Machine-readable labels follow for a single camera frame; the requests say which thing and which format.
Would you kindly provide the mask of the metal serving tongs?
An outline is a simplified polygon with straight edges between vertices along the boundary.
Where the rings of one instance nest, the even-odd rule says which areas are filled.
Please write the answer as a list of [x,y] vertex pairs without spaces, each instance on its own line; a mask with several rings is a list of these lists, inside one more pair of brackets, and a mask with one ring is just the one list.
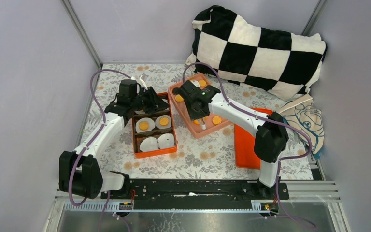
[[200,127],[201,127],[202,130],[206,130],[206,123],[205,124],[200,123],[199,125],[200,125]]

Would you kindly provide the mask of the pink cookie tray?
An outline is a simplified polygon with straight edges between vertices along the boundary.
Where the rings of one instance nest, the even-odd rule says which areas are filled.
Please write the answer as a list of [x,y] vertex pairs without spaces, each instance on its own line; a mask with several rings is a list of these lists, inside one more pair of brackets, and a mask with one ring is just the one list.
[[207,117],[204,117],[203,121],[205,123],[205,129],[201,127],[200,124],[197,124],[196,122],[192,121],[189,117],[186,104],[184,101],[178,102],[176,100],[176,96],[173,93],[173,90],[176,87],[180,87],[183,82],[180,81],[176,84],[173,84],[168,87],[168,95],[171,100],[171,103],[177,110],[178,114],[180,115],[182,121],[185,123],[186,127],[189,129],[190,133],[194,136],[194,138],[199,139],[206,135],[209,135],[210,133],[216,132],[217,130],[220,130],[228,125],[231,124],[231,122],[223,117],[218,116],[221,119],[221,122],[219,124],[213,123],[213,118],[217,115],[214,115],[210,113]]

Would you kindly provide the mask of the orange cookie box with liners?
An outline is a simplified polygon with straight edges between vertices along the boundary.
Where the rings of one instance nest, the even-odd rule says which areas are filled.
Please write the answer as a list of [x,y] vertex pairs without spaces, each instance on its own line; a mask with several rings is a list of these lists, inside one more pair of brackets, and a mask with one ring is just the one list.
[[[171,128],[160,130],[155,126],[155,128],[152,131],[142,132],[142,133],[136,132],[135,124],[139,119],[148,117],[155,121],[156,118],[162,115],[169,115],[171,117],[171,123],[172,123]],[[143,115],[135,114],[134,118],[132,119],[132,131],[133,131],[133,150],[134,150],[135,157],[138,159],[148,158],[148,157],[153,157],[153,156],[158,156],[158,155],[164,155],[164,154],[169,154],[169,153],[175,153],[178,150],[172,108],[170,106],[166,110],[158,111],[153,114],[146,114],[146,113]],[[139,150],[139,145],[145,138],[148,138],[148,137],[158,138],[160,135],[165,134],[165,133],[172,133],[174,135],[175,147],[159,149],[159,150],[149,151],[149,152],[141,152]]]

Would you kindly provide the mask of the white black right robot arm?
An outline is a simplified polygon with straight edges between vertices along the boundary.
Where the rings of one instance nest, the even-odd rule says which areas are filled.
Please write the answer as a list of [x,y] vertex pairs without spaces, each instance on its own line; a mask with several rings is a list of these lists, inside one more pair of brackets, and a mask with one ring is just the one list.
[[264,199],[274,196],[277,192],[278,161],[289,140],[282,117],[278,113],[267,115],[250,109],[211,85],[199,88],[191,81],[185,81],[172,92],[184,99],[191,120],[214,114],[243,128],[255,138],[254,153],[261,160],[258,178],[261,183],[257,191]]

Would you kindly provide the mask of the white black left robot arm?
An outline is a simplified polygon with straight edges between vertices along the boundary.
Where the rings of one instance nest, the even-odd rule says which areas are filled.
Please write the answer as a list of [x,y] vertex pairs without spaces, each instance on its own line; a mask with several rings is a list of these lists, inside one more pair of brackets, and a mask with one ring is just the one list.
[[130,177],[118,171],[101,171],[97,158],[137,111],[154,114],[169,108],[152,87],[142,87],[135,80],[120,82],[119,92],[104,108],[103,121],[72,152],[59,157],[59,190],[70,195],[94,199],[100,193],[112,192],[123,199],[130,194]]

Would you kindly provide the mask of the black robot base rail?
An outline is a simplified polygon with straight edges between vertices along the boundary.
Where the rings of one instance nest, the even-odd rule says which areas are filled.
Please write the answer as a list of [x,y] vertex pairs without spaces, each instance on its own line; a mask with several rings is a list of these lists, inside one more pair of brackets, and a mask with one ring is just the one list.
[[131,179],[111,199],[128,200],[135,210],[250,209],[252,201],[288,200],[286,183],[267,187],[256,180]]

